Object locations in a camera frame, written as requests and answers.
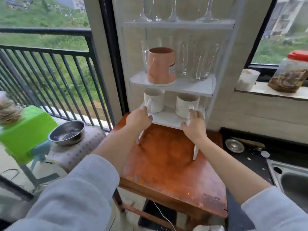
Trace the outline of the person's right hand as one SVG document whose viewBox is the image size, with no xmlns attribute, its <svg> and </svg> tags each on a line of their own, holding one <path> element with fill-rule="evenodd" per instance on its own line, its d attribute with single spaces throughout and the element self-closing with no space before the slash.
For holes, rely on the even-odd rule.
<svg viewBox="0 0 308 231">
<path fill-rule="evenodd" d="M 195 110 L 189 111 L 190 117 L 188 124 L 191 125 L 191 132 L 184 133 L 195 145 L 198 145 L 207 139 L 205 119 L 202 112 Z"/>
</svg>

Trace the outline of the white three-tier shelf rack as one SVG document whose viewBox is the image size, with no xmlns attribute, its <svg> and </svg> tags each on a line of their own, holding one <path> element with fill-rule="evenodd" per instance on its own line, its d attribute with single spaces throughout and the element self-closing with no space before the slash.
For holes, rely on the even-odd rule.
<svg viewBox="0 0 308 231">
<path fill-rule="evenodd" d="M 158 114 L 158 125 L 180 129 L 183 122 L 189 123 L 176 115 L 175 105 L 178 93 L 200 96 L 198 110 L 208 123 L 221 81 L 225 75 L 238 28 L 248 0 L 232 0 L 227 18 L 218 18 L 217 22 L 197 22 L 207 9 L 207 3 L 200 0 L 177 0 L 176 11 L 181 22 L 167 22 L 171 14 L 172 0 L 164 0 L 161 21 L 154 21 L 152 0 L 144 0 L 145 14 L 152 22 L 136 22 L 141 12 L 141 0 L 112 0 L 117 24 L 117 34 L 121 53 L 121 62 L 125 79 L 129 110 L 144 106 L 144 89 L 165 90 L 164 109 Z M 220 14 L 227 12 L 224 1 L 217 0 L 222 7 Z M 147 80 L 147 55 L 151 48 L 169 47 L 177 55 L 178 42 L 187 42 L 189 46 L 187 74 L 180 76 L 176 68 L 176 80 L 169 86 L 157 86 Z M 196 44 L 219 43 L 220 47 L 214 65 L 206 80 L 191 78 L 193 53 Z"/>
</svg>

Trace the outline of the person's left forearm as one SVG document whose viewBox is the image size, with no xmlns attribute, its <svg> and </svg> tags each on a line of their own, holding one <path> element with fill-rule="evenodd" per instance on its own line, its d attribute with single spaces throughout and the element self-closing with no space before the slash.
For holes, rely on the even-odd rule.
<svg viewBox="0 0 308 231">
<path fill-rule="evenodd" d="M 47 186 L 25 218 L 4 231 L 105 231 L 124 153 L 145 129 L 126 125 L 109 134 L 99 154 L 87 155 L 66 177 Z"/>
</svg>

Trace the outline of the plain white ceramic mug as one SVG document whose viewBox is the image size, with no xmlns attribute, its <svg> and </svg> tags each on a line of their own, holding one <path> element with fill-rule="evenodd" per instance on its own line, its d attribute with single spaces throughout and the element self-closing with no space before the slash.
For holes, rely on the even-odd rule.
<svg viewBox="0 0 308 231">
<path fill-rule="evenodd" d="M 144 105 L 147 107 L 148 113 L 159 113 L 164 109 L 163 89 L 145 88 L 144 89 Z"/>
</svg>

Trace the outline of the worn orange wooden table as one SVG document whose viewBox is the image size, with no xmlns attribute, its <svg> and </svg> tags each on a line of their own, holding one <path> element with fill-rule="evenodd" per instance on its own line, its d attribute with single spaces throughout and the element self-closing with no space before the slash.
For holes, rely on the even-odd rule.
<svg viewBox="0 0 308 231">
<path fill-rule="evenodd" d="M 134 144 L 119 187 L 188 216 L 188 230 L 199 224 L 225 225 L 226 187 L 182 130 L 153 124 Z"/>
</svg>

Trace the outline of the round metal sink strainer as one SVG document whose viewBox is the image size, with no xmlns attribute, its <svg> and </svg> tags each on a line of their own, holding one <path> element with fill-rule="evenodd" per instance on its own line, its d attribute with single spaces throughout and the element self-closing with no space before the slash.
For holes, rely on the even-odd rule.
<svg viewBox="0 0 308 231">
<path fill-rule="evenodd" d="M 242 153 L 245 150 L 243 143 L 232 138 L 225 140 L 225 146 L 233 153 Z"/>
</svg>

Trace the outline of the patterned cloth-covered stool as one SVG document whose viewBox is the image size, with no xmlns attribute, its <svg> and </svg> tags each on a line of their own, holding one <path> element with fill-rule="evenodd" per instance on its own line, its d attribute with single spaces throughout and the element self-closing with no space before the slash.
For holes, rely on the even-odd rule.
<svg viewBox="0 0 308 231">
<path fill-rule="evenodd" d="M 106 133 L 98 127 L 86 127 L 83 139 L 69 147 L 59 147 L 52 144 L 47 155 L 47 162 L 59 165 L 64 171 L 69 173 L 80 161 L 98 147 Z"/>
</svg>

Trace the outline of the white plastic container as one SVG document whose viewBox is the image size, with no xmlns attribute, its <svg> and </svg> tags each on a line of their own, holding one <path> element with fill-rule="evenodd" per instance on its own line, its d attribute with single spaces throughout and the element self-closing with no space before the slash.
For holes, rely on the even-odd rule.
<svg viewBox="0 0 308 231">
<path fill-rule="evenodd" d="M 236 85 L 236 90 L 251 90 L 256 83 L 260 72 L 253 69 L 243 69 Z"/>
</svg>

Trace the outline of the black metal balcony railing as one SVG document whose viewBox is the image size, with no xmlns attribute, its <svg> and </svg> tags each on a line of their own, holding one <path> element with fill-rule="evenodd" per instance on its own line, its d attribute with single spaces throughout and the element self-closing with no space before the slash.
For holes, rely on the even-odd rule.
<svg viewBox="0 0 308 231">
<path fill-rule="evenodd" d="M 0 90 L 66 121 L 115 123 L 91 29 L 0 27 Z"/>
</svg>

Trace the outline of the clear stemmed wine glass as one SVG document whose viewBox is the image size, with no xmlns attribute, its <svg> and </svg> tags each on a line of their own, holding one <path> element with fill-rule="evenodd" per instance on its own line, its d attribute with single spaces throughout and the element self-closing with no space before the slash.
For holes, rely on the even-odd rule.
<svg viewBox="0 0 308 231">
<path fill-rule="evenodd" d="M 196 22 L 209 23 L 209 22 L 217 22 L 219 20 L 212 16 L 212 4 L 213 4 L 213 0 L 208 0 L 207 9 L 206 9 L 205 14 L 199 19 L 197 19 Z"/>
<path fill-rule="evenodd" d="M 152 16 L 154 21 L 161 21 L 164 0 L 152 0 Z"/>
<path fill-rule="evenodd" d="M 142 5 L 141 5 L 141 12 L 140 12 L 140 16 L 137 20 L 135 20 L 136 22 L 152 22 L 152 19 L 148 18 L 145 14 L 145 3 L 144 0 L 141 0 Z"/>
<path fill-rule="evenodd" d="M 171 14 L 167 19 L 167 22 L 181 22 L 176 11 L 177 0 L 172 0 Z"/>
</svg>

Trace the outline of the white cloth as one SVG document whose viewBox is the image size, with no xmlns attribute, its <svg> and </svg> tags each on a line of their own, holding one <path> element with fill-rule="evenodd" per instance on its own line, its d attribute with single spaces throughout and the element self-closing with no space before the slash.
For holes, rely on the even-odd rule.
<svg viewBox="0 0 308 231">
<path fill-rule="evenodd" d="M 192 231 L 225 231 L 222 225 L 197 225 Z"/>
</svg>

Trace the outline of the light blue plastic stool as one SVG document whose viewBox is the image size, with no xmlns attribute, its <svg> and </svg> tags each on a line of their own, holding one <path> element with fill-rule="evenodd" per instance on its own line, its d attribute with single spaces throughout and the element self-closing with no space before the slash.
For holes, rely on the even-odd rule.
<svg viewBox="0 0 308 231">
<path fill-rule="evenodd" d="M 30 150 L 30 155 L 33 156 L 33 162 L 30 167 L 31 171 L 34 170 L 34 167 L 37 162 L 44 162 L 46 160 L 46 155 L 49 154 L 50 149 L 51 141 L 47 139 L 46 141 L 42 142 L 41 144 Z"/>
</svg>

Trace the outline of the plastic jar with red lid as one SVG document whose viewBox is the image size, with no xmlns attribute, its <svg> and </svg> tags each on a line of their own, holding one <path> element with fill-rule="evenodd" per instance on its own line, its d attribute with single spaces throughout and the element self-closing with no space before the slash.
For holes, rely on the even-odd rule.
<svg viewBox="0 0 308 231">
<path fill-rule="evenodd" d="M 268 82 L 268 86 L 282 93 L 296 93 L 308 78 L 308 51 L 294 50 L 284 58 Z"/>
</svg>

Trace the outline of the stainless steel sink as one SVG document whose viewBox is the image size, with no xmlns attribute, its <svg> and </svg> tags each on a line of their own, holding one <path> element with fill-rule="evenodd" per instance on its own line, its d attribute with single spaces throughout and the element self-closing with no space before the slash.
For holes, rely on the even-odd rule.
<svg viewBox="0 0 308 231">
<path fill-rule="evenodd" d="M 274 185 L 308 214 L 308 168 L 266 161 Z"/>
</svg>

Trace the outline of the brown woven stack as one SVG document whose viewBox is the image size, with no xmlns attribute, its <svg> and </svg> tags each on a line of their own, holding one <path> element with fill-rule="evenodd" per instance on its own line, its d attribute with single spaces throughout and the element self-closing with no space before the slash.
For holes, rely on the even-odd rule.
<svg viewBox="0 0 308 231">
<path fill-rule="evenodd" d="M 23 107 L 0 91 L 0 126 L 12 125 L 22 119 Z"/>
</svg>

